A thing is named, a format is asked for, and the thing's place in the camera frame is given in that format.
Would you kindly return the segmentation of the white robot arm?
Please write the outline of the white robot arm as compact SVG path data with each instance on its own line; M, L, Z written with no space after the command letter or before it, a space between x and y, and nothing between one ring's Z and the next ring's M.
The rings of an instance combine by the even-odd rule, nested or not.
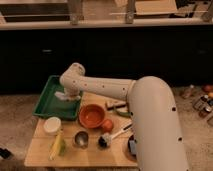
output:
M128 104L140 171L189 171L174 95L164 80L87 77L85 68L73 63L60 84L69 97L85 91Z

